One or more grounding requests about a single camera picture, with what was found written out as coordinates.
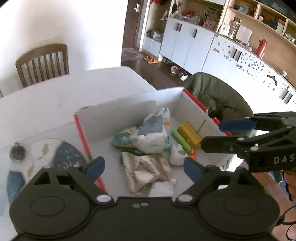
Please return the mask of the person's hand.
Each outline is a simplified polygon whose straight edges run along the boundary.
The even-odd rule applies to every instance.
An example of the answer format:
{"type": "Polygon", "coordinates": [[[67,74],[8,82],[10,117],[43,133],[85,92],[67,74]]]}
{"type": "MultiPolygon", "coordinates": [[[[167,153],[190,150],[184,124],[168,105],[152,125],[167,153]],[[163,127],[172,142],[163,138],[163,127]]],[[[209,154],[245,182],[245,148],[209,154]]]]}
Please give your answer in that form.
{"type": "Polygon", "coordinates": [[[286,190],[290,201],[296,202],[296,174],[295,171],[287,170],[284,172],[284,180],[286,183],[286,190]]]}

